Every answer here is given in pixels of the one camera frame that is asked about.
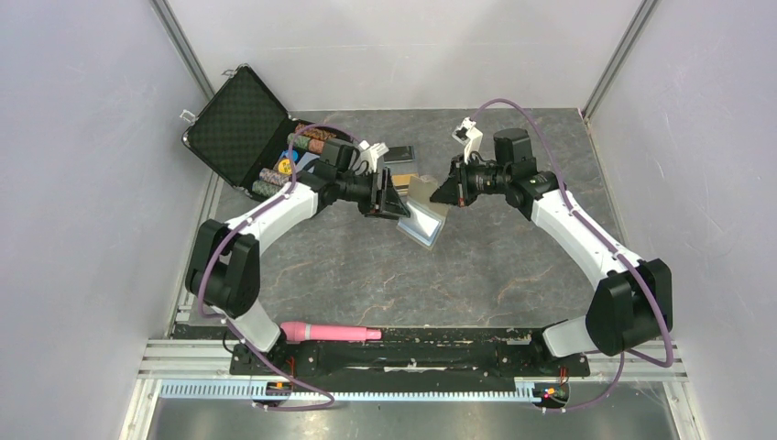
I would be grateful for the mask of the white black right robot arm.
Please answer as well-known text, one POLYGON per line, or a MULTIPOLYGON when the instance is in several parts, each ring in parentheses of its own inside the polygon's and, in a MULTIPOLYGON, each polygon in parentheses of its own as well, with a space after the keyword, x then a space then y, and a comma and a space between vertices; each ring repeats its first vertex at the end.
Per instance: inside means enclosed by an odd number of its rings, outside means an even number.
POLYGON ((481 194, 504 196, 508 205, 551 236, 594 289, 585 315, 551 324, 531 338, 529 360, 552 374, 574 354, 633 353, 653 338, 671 342, 672 273, 660 259, 648 261, 623 247, 576 202, 557 176, 540 171, 528 132, 498 131, 494 159, 483 159, 482 133, 466 119, 452 134, 464 150, 451 160, 446 181, 432 194, 438 204, 471 205, 481 194))

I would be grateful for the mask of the beige card holder wallet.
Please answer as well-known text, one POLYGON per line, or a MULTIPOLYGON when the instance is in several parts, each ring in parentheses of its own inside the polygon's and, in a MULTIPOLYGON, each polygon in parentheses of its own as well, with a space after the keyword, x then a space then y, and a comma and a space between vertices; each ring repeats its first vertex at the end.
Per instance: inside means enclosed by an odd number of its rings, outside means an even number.
POLYGON ((411 176, 405 204, 410 217, 398 221, 397 229, 429 250, 433 249, 443 231, 450 206, 433 203, 432 194, 440 183, 432 176, 411 176))

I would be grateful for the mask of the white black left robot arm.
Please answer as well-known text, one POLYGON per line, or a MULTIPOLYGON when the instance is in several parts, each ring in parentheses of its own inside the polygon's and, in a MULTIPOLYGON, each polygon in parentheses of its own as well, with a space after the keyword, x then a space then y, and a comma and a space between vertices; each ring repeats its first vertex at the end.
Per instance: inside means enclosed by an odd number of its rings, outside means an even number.
POLYGON ((326 140, 315 159, 297 168, 258 207, 225 223, 207 220, 199 227, 185 287, 198 306, 209 306, 244 345, 254 347, 252 359, 264 372, 281 371, 288 349, 278 342, 281 329, 258 299, 263 254, 295 225, 337 201, 356 204, 366 217, 410 217, 382 162, 388 151, 383 143, 326 140))

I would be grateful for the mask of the black poker chip case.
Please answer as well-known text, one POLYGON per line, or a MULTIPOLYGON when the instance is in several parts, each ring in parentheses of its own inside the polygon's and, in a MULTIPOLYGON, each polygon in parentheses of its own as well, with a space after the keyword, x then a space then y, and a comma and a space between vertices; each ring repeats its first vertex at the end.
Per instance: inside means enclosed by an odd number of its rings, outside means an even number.
POLYGON ((183 133, 182 143, 231 187, 264 201, 267 196, 254 192, 253 183, 263 169, 275 168, 290 138, 310 124, 293 118, 254 70, 242 64, 227 74, 183 133))

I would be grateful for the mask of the gold credit card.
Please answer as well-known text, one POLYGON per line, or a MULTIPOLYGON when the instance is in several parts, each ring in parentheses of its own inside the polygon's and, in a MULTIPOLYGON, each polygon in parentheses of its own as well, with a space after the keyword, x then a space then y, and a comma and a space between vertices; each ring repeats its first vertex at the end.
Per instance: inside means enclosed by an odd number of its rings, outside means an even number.
POLYGON ((412 178, 417 178, 416 173, 398 174, 392 176, 392 183, 396 188, 408 188, 412 178))

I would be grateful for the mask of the pink cylindrical marker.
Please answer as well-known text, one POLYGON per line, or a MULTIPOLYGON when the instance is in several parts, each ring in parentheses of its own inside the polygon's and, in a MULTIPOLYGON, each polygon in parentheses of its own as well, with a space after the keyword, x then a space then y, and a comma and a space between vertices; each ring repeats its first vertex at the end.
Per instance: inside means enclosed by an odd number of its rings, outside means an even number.
POLYGON ((291 342, 334 341, 367 342, 380 340, 382 332, 376 328, 364 326, 308 324, 304 322, 284 322, 280 329, 291 342))

